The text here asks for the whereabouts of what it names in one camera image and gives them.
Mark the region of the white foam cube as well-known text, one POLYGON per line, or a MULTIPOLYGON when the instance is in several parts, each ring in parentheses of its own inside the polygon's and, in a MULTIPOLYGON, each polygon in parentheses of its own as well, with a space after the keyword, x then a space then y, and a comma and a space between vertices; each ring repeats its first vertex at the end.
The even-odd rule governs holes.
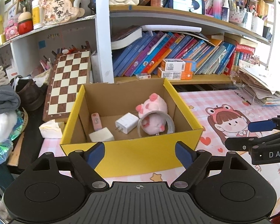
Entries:
POLYGON ((114 141, 115 138, 113 134, 109 131, 107 127, 104 127, 98 131, 94 131, 93 133, 89 134, 89 138, 91 142, 109 142, 114 141))

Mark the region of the clear tape roll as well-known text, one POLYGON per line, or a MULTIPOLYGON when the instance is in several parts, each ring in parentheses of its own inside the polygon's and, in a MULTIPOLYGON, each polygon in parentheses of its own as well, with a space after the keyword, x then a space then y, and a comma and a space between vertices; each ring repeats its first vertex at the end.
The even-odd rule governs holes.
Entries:
POLYGON ((173 119, 167 113, 155 110, 147 112, 139 118, 137 133, 140 138, 142 138, 142 131, 150 136, 157 136, 163 133, 165 128, 167 128, 166 134, 175 133, 173 119))

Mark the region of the pink rectangular eraser case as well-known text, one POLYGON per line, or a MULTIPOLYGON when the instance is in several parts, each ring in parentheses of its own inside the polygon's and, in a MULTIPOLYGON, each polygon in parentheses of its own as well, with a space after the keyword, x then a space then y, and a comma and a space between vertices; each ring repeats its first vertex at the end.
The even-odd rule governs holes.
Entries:
POLYGON ((91 114, 91 120, 92 120, 92 126, 94 128, 94 131, 98 131, 102 129, 102 123, 98 113, 91 114))

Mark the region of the pink plush pig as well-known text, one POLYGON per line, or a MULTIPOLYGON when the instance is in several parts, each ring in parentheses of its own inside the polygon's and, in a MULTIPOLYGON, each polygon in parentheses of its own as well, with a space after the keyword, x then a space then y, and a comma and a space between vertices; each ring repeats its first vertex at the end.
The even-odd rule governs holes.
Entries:
POLYGON ((156 93, 152 93, 142 104, 136 106, 143 131, 148 135, 158 135, 165 131, 166 120, 159 112, 168 113, 167 103, 156 93))

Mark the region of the white power adapter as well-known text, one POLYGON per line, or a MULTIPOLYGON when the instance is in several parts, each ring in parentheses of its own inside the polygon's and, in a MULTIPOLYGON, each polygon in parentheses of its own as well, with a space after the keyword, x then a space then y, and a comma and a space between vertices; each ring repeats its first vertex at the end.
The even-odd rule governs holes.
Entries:
POLYGON ((115 121, 115 126, 124 134, 128 134, 137 127, 138 121, 139 118, 137 116, 132 113, 127 113, 115 121))

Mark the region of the pink cartoon desk mat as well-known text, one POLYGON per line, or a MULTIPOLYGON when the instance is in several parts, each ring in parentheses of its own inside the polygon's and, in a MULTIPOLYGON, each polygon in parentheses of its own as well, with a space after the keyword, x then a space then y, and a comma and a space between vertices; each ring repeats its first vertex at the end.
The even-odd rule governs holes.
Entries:
MULTIPOLYGON (((244 105, 243 100, 235 94, 234 90, 178 93, 202 125, 203 132, 195 150, 203 149, 212 155, 223 156, 227 152, 224 142, 228 137, 254 136, 254 133, 248 130, 248 123, 266 120, 280 114, 280 106, 261 106, 250 99, 247 94, 239 93, 252 105, 244 105)), ((58 156, 68 155, 60 146, 61 140, 45 140, 41 152, 51 151, 58 156)), ((159 172, 106 179, 108 181, 151 181, 155 179, 171 183, 173 178, 181 172, 182 166, 180 165, 180 167, 159 172)))

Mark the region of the stack of papers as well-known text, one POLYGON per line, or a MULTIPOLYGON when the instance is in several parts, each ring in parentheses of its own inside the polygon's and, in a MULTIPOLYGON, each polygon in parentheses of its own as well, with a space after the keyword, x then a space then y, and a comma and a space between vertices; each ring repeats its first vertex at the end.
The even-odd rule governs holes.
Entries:
POLYGON ((243 89, 261 106, 280 106, 280 74, 254 65, 238 70, 243 89))

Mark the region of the black pen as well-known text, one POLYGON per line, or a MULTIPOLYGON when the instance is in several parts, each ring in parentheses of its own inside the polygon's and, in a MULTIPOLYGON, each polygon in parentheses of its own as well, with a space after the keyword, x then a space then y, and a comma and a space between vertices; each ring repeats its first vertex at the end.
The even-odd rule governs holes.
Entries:
POLYGON ((237 91, 234 91, 234 92, 237 96, 239 96, 243 100, 244 105, 246 105, 246 106, 252 105, 252 103, 249 102, 246 98, 244 98, 239 92, 237 92, 237 91))

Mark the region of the crumpled white tissue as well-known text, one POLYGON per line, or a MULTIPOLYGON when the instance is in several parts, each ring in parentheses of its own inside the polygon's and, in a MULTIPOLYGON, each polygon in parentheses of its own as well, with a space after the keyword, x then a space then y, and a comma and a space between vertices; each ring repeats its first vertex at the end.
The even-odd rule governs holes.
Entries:
POLYGON ((39 126, 39 131, 45 139, 61 139, 65 124, 63 122, 56 122, 54 119, 45 122, 39 126))

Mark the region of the yellow cardboard box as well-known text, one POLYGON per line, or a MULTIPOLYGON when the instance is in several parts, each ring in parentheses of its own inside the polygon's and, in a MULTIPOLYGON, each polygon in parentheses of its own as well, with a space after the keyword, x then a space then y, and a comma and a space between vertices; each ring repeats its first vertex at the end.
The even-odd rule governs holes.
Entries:
POLYGON ((94 145, 91 115, 98 113, 102 126, 114 136, 105 142, 105 156, 96 170, 104 178, 141 175, 180 167, 174 152, 178 141, 196 148, 202 125, 167 79, 134 80, 120 84, 88 83, 80 87, 71 110, 60 146, 65 154, 86 151, 94 145), (116 129, 117 119, 136 113, 136 106, 153 93, 165 100, 173 119, 175 133, 149 136, 132 130, 124 134, 116 129))

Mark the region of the brown leather shoe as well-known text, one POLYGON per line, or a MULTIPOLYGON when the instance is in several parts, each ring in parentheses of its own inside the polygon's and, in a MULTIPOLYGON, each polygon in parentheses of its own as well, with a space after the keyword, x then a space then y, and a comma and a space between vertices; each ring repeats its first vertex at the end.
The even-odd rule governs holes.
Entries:
POLYGON ((44 103, 48 88, 46 84, 37 86, 32 77, 21 75, 13 78, 10 84, 20 97, 21 107, 26 111, 35 111, 44 103))

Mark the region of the lower orange white box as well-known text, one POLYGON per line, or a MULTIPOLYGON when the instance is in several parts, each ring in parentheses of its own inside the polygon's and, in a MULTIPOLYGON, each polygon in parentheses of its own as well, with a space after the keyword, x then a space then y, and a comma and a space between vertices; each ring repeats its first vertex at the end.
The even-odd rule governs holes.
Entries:
POLYGON ((168 80, 191 80, 193 72, 191 71, 164 71, 158 68, 157 75, 159 78, 167 78, 168 80))

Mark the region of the orange white box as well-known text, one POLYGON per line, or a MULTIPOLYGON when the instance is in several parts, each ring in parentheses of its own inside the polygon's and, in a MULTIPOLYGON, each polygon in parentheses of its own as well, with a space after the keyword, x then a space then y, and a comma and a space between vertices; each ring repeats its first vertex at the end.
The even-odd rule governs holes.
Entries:
POLYGON ((168 80, 191 80, 193 72, 191 71, 164 71, 158 68, 157 75, 159 78, 167 78, 168 80))
POLYGON ((197 63, 191 60, 183 59, 164 59, 160 68, 165 72, 194 72, 197 63))

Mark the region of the wooden chessboard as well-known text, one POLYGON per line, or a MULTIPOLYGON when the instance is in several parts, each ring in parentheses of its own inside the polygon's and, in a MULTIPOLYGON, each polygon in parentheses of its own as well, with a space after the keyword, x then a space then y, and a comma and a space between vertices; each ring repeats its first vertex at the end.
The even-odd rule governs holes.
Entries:
POLYGON ((43 121, 66 122, 81 85, 90 81, 90 51, 59 54, 49 77, 43 121))

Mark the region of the upper orange white box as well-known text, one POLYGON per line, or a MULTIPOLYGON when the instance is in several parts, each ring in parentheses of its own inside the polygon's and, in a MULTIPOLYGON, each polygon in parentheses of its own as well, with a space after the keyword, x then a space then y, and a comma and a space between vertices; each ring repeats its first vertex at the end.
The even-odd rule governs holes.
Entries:
POLYGON ((164 59, 160 68, 165 72, 194 72, 197 63, 191 60, 183 59, 164 59))

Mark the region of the small red white box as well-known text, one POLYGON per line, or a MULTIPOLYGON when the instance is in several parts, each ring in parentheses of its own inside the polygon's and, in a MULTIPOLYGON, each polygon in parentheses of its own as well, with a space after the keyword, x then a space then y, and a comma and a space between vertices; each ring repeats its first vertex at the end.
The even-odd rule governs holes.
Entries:
POLYGON ((151 78, 151 74, 147 74, 147 73, 140 73, 136 75, 136 78, 138 80, 144 80, 144 79, 150 79, 151 78))

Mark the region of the grey folded cloth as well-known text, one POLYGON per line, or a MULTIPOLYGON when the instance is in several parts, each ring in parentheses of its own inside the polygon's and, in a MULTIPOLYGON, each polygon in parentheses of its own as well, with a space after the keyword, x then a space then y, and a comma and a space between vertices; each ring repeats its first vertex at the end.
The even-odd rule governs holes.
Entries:
POLYGON ((11 85, 0 86, 0 114, 15 111, 20 104, 21 99, 11 85))

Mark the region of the framed anime picture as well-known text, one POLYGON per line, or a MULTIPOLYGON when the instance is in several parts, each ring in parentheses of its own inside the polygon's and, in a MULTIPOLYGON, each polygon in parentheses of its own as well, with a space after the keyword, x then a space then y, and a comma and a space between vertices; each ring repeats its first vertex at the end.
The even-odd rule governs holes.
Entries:
POLYGON ((205 15, 204 0, 169 0, 169 8, 205 15))

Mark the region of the red round doll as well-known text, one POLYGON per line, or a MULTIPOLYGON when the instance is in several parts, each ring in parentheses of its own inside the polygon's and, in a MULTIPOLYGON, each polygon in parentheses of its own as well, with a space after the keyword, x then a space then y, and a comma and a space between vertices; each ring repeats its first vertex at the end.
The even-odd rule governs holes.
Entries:
POLYGON ((24 11, 18 17, 18 34, 22 35, 34 29, 32 15, 30 12, 24 11))

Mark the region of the rabbit greeting ornament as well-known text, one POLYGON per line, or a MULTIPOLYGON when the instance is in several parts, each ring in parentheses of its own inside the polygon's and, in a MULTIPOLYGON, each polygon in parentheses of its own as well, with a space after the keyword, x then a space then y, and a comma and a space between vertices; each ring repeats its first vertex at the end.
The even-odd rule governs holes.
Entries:
POLYGON ((42 24, 55 25, 81 18, 85 10, 80 7, 82 0, 40 0, 39 7, 44 9, 42 24))

